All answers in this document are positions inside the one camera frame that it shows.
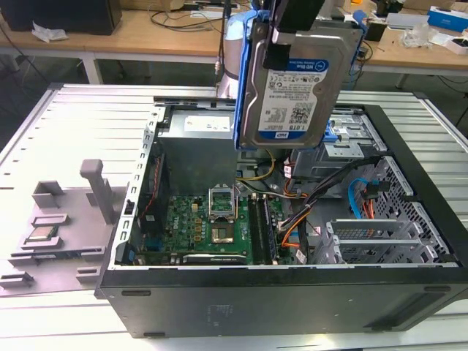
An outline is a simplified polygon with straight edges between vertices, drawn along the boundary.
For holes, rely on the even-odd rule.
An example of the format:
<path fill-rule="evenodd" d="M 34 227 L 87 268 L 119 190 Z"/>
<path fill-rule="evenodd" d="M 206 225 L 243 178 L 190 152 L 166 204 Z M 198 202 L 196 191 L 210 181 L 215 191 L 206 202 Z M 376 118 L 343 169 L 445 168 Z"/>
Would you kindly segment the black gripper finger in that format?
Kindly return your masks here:
<path fill-rule="evenodd" d="M 269 31 L 265 43 L 263 67 L 265 69 L 286 69 L 291 45 L 273 42 L 273 31 Z"/>

